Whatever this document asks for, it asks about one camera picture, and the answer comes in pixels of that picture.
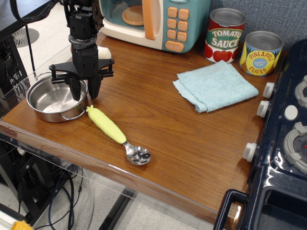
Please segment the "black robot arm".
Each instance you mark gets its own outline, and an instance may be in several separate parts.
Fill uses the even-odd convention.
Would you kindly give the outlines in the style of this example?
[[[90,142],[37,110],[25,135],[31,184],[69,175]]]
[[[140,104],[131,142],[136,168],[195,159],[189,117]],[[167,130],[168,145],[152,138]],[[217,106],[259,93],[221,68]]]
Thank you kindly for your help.
[[[70,29],[69,42],[72,62],[49,66],[53,84],[69,85],[74,100],[81,96],[81,81],[87,80],[92,99],[98,97],[101,81],[114,74],[114,60],[100,59],[96,44],[98,31],[104,26],[104,16],[97,0],[65,0],[63,2],[67,26]]]

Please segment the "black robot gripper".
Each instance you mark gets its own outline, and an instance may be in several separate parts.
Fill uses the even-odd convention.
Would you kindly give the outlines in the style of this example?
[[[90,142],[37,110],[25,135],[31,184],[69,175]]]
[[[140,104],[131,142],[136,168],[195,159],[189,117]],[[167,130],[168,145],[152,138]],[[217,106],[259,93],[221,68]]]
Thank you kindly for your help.
[[[73,99],[79,101],[81,96],[81,80],[88,80],[88,92],[91,99],[99,95],[101,80],[112,77],[114,60],[99,59],[93,61],[73,61],[49,66],[53,84],[69,84]]]

